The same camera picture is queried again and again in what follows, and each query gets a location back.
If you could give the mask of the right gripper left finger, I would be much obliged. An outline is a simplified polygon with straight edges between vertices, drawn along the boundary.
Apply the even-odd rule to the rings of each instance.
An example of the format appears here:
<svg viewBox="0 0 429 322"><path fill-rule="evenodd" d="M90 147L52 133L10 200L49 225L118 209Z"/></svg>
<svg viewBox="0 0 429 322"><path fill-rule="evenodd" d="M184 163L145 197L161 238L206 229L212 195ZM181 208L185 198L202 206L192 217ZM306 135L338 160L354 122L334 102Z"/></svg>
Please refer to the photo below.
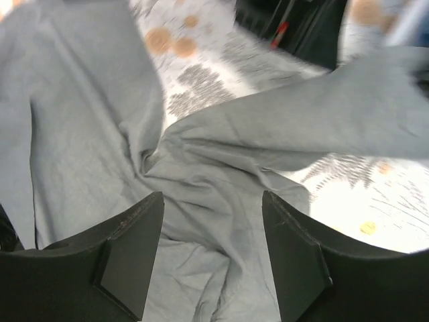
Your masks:
<svg viewBox="0 0 429 322"><path fill-rule="evenodd" d="M1 254L2 321L141 321L164 216L160 192L43 250Z"/></svg>

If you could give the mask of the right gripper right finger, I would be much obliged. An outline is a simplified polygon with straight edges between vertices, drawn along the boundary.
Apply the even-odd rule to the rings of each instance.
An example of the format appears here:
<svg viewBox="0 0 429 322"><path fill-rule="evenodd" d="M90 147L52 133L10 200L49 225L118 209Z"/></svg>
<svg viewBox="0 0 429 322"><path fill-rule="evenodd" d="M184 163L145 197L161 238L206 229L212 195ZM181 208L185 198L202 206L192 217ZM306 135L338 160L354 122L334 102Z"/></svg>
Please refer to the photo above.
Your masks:
<svg viewBox="0 0 429 322"><path fill-rule="evenodd" d="M270 191L262 216L282 321L428 320L427 250L363 243Z"/></svg>

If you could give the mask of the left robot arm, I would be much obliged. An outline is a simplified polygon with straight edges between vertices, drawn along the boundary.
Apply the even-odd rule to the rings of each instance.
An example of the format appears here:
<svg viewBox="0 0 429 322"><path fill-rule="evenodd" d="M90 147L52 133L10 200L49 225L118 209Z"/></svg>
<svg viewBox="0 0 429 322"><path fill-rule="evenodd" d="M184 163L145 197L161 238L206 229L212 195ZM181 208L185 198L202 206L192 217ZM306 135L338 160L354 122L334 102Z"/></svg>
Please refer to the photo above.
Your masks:
<svg viewBox="0 0 429 322"><path fill-rule="evenodd" d="M335 70L347 0L240 0L235 22L310 64Z"/></svg>

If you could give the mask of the grey long sleeve shirt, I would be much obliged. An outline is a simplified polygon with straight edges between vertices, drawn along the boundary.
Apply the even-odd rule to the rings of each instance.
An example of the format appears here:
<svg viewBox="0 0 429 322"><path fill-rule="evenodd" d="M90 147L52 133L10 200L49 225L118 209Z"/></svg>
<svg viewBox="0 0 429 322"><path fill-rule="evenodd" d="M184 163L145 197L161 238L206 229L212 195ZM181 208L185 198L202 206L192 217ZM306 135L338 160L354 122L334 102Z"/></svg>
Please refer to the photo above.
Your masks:
<svg viewBox="0 0 429 322"><path fill-rule="evenodd" d="M43 250L160 192L141 321L282 321L264 192L311 217L284 172L329 154L427 161L427 84L426 48L388 47L164 127L126 2L34 1L1 22L1 214Z"/></svg>

